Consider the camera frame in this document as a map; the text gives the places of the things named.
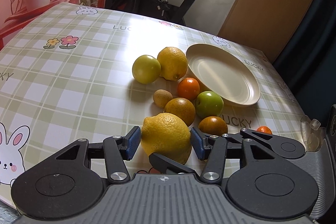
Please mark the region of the yellow-green apple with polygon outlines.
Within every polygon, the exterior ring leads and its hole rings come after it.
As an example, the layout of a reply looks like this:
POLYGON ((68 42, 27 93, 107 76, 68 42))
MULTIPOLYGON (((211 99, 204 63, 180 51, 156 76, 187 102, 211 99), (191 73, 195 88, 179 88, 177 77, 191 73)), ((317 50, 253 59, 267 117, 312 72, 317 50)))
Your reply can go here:
POLYGON ((142 55, 133 63, 132 74, 136 81, 147 85, 153 83, 160 76, 161 65, 153 56, 142 55))

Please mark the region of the cream round plate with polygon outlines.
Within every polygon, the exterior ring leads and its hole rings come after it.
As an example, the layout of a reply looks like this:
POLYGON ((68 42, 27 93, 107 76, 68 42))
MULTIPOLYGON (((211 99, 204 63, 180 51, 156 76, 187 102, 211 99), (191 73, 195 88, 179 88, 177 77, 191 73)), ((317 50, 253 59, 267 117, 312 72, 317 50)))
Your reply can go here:
POLYGON ((209 44, 194 44, 186 50, 189 75, 196 78, 204 90, 222 97, 235 107, 256 104, 261 91, 253 73, 231 53, 209 44))

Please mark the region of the small orange tangerine right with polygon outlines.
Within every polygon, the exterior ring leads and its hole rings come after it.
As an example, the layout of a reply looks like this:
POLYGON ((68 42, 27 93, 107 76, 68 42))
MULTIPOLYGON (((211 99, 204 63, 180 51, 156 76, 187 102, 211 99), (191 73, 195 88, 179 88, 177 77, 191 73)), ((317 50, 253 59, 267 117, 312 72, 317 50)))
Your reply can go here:
POLYGON ((268 128, 267 126, 260 126, 256 129, 256 131, 272 135, 272 130, 268 128))

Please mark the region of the green apple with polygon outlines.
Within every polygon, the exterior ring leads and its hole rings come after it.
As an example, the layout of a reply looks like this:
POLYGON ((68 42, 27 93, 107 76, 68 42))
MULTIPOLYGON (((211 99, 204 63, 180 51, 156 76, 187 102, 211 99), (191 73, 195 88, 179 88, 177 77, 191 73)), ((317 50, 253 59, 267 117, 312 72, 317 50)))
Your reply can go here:
POLYGON ((212 91, 201 92, 195 100, 196 114, 202 119, 210 116, 220 116, 223 107, 222 97, 212 91))

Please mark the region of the yellow lemon far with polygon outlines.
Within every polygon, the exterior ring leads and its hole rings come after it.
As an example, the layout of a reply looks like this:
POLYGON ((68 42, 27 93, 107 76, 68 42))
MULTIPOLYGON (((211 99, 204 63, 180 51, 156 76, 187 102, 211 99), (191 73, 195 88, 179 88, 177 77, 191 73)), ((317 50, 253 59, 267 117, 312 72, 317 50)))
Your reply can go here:
POLYGON ((160 76, 168 81, 177 81, 187 72, 186 55, 176 47, 165 47, 157 56, 161 65, 160 76))

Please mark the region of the large yellow lemon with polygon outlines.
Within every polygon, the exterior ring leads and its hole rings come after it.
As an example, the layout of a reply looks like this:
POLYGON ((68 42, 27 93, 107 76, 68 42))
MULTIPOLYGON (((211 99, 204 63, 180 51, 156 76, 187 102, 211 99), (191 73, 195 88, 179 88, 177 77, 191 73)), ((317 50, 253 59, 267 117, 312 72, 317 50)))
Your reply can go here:
POLYGON ((186 164, 191 153, 191 134, 181 118, 160 113, 143 120, 141 146, 147 155, 156 152, 180 164, 186 164))

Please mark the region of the brownish orange fruit middle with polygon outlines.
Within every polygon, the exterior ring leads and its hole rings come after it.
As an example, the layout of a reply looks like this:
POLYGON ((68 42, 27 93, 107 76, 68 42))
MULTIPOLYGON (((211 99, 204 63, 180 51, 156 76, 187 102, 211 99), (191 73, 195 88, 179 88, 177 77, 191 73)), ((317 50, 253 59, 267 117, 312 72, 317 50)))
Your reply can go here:
POLYGON ((192 125, 196 116, 193 103, 186 98, 174 98, 170 100, 165 105, 164 112, 181 118, 187 126, 192 125))

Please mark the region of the brownish orange fruit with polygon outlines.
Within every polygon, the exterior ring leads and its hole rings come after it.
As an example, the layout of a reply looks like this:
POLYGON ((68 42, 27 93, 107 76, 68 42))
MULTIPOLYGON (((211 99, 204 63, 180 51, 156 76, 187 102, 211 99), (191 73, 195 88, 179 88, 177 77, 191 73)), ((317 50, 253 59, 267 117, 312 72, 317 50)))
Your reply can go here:
POLYGON ((201 132, 210 135, 221 136, 228 133, 228 126, 226 122, 222 118, 216 116, 210 116, 202 119, 198 128, 201 132))
POLYGON ((187 126, 192 125, 196 116, 193 103, 186 98, 174 98, 170 100, 165 105, 164 112, 181 118, 187 126))

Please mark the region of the green plaid bunny tablecloth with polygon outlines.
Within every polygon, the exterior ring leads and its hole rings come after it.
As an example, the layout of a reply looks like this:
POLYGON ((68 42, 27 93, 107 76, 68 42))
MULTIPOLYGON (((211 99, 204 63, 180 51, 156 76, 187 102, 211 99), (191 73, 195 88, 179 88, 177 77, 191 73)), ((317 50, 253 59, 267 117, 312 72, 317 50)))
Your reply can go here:
POLYGON ((1 153, 21 155, 31 168, 79 138, 92 143, 125 135, 161 109, 158 89, 176 92, 177 83, 157 79, 143 85, 131 68, 141 55, 157 56, 165 47, 182 51, 209 44, 237 57, 256 77, 257 104, 225 106, 231 133, 242 127, 269 127, 276 135, 301 140, 303 116, 297 100, 261 51, 175 24, 117 11, 61 3, 21 29, 1 50, 1 139, 19 127, 29 137, 1 153))

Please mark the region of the small tan kiwi fruit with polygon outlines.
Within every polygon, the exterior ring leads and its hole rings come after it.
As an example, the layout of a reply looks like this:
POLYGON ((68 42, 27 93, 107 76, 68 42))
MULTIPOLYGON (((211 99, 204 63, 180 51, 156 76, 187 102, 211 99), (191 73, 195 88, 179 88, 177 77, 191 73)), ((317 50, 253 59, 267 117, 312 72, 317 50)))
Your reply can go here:
POLYGON ((153 94, 153 101, 159 108, 164 108, 166 104, 173 99, 171 92, 158 89, 153 94))

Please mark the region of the brownish orange fruit near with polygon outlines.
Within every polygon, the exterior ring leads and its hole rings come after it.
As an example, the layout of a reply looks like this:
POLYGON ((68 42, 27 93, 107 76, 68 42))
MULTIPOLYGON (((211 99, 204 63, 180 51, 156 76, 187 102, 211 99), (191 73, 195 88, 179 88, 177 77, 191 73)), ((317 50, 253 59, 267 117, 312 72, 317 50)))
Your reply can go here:
POLYGON ((216 116, 210 116, 202 119, 198 128, 201 132, 210 135, 221 136, 228 133, 228 126, 226 122, 222 118, 216 116))

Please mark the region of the clear plastic corner guard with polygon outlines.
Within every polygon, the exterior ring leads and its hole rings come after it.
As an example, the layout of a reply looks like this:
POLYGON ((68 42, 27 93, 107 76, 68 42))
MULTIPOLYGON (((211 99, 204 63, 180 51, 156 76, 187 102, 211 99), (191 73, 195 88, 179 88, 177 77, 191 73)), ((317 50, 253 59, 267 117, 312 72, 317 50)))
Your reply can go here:
POLYGON ((309 152, 316 152, 321 147, 320 128, 321 123, 316 119, 310 119, 304 115, 300 120, 301 136, 309 152))

